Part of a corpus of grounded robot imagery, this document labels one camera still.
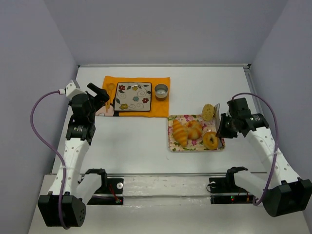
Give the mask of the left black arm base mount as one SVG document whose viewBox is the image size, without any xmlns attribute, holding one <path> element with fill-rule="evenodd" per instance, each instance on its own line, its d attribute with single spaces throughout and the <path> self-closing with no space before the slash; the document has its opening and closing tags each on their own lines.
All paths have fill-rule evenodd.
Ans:
<svg viewBox="0 0 312 234">
<path fill-rule="evenodd" d="M 106 206 L 123 205 L 123 187 L 124 178 L 108 178 L 107 185 L 97 189 L 87 204 Z"/>
</svg>

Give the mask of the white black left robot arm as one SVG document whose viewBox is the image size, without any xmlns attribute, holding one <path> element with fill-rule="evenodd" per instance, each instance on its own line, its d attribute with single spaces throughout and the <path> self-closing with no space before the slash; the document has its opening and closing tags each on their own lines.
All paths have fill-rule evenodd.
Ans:
<svg viewBox="0 0 312 234">
<path fill-rule="evenodd" d="M 38 208 L 48 227 L 81 227 L 85 221 L 86 205 L 96 190 L 107 186 L 107 173 L 104 169 L 89 169 L 82 181 L 80 170 L 96 131 L 96 112 L 109 100 L 107 91 L 92 83 L 87 87 L 96 95 L 81 90 L 72 80 L 58 94 L 65 94 L 72 109 L 64 153 L 56 155 L 61 161 L 57 176 L 47 195 L 40 195 Z"/>
</svg>

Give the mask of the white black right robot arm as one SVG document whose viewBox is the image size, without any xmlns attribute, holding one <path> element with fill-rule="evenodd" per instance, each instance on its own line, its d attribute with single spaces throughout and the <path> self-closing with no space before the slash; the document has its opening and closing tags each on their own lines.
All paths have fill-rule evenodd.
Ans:
<svg viewBox="0 0 312 234">
<path fill-rule="evenodd" d="M 227 104 L 229 110 L 221 114 L 217 137 L 231 139 L 242 134 L 255 149 L 268 178 L 260 179 L 243 166 L 232 167 L 223 178 L 225 191 L 241 188 L 251 193 L 253 204 L 262 204 L 272 217 L 305 210 L 312 196 L 312 183 L 290 166 L 264 116 L 252 114 L 245 98 L 232 98 Z"/>
</svg>

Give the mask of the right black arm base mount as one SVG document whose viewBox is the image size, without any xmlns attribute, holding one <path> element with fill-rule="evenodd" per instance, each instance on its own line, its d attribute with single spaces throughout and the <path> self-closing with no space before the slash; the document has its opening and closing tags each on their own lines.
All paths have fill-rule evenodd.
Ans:
<svg viewBox="0 0 312 234">
<path fill-rule="evenodd" d="M 225 177 L 211 177 L 206 186 L 211 204 L 252 204 L 254 196 L 236 185 L 230 186 Z"/>
</svg>

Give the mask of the metal tongs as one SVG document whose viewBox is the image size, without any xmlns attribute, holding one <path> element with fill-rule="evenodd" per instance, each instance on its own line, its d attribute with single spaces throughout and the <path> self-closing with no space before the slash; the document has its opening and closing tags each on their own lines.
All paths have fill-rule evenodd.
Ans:
<svg viewBox="0 0 312 234">
<path fill-rule="evenodd" d="M 217 133 L 220 127 L 220 104 L 214 106 L 214 122 L 215 122 L 215 132 Z M 222 151 L 224 149 L 224 141 L 223 138 L 217 137 L 218 139 L 218 148 L 217 151 Z"/>
</svg>

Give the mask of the green speckled bread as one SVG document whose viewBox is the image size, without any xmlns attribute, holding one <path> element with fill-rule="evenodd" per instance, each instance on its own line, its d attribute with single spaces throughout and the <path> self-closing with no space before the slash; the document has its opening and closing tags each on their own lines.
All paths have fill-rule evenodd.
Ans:
<svg viewBox="0 0 312 234">
<path fill-rule="evenodd" d="M 210 121 L 215 115 L 215 108 L 211 104 L 205 104 L 202 109 L 202 118 L 204 121 Z"/>
</svg>

